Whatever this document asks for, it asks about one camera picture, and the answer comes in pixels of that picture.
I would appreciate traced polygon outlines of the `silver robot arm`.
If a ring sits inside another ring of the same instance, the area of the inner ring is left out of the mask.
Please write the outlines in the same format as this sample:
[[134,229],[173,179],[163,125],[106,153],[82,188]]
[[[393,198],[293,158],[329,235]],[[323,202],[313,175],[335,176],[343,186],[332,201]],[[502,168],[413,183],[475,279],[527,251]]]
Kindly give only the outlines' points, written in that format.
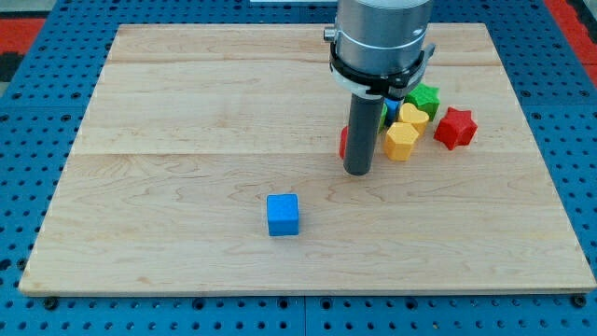
[[323,32],[336,82],[360,98],[404,99],[435,51],[423,43],[432,9],[432,0],[339,0]]

